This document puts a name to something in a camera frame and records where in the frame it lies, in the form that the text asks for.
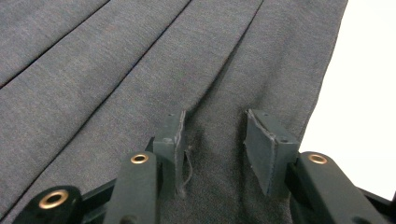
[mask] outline gray cloth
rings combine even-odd
[[[0,1],[0,89],[107,1]]]
[[[114,76],[121,74],[113,72],[109,73],[111,78],[100,78],[110,69],[119,69],[114,68],[114,61],[101,66],[105,61],[97,60],[92,66],[100,69],[84,70],[92,77],[82,82],[85,85],[74,81],[83,80],[84,72],[67,82],[55,68],[49,70],[53,79],[60,79],[55,83],[56,90],[72,92],[69,88],[73,87],[74,94],[79,92],[77,95],[44,94],[54,83],[46,80],[40,86],[23,80],[28,77],[23,77],[24,73],[0,90],[1,123],[7,125],[0,130],[1,147],[6,149],[0,152],[0,188],[9,188],[7,194],[0,191],[0,205],[2,212],[13,208],[4,222],[11,222],[32,197],[49,187],[75,185],[87,192],[115,178],[121,159],[128,152],[143,150],[163,117],[184,108],[189,111],[186,131],[194,173],[186,199],[160,202],[162,222],[290,223],[288,202],[262,196],[248,166],[242,144],[244,111],[266,110],[296,137],[303,138],[332,56],[346,1],[261,3],[192,0],[119,86],[109,82],[117,83],[121,78]],[[126,11],[138,14],[131,9]],[[103,32],[102,41],[120,35],[107,36],[108,33]],[[70,35],[87,38],[84,33]],[[121,49],[114,52],[126,56]],[[59,52],[53,54],[50,58],[55,58],[54,62],[64,63]],[[95,55],[79,57],[82,64],[88,56]],[[47,71],[48,66],[43,64],[41,69]],[[26,90],[23,85],[28,84],[31,85]],[[37,88],[42,88],[40,97],[21,93]],[[24,105],[15,105],[23,99]],[[37,100],[62,103],[43,104],[46,109],[40,111]],[[22,109],[32,113],[17,113]],[[20,175],[15,176],[13,173],[20,169]],[[20,200],[21,192],[13,193],[16,189],[26,190]]]
[[[113,0],[0,90],[1,214],[187,3]]]

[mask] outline black mechanical arm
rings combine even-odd
[[[36,195],[14,223],[159,223],[159,197],[186,197],[185,111],[168,115],[144,151],[129,154],[117,179],[81,195],[72,186]],[[275,118],[247,111],[245,146],[262,193],[289,198],[294,223],[396,223],[392,202],[356,188],[329,157],[299,153],[300,143]]]

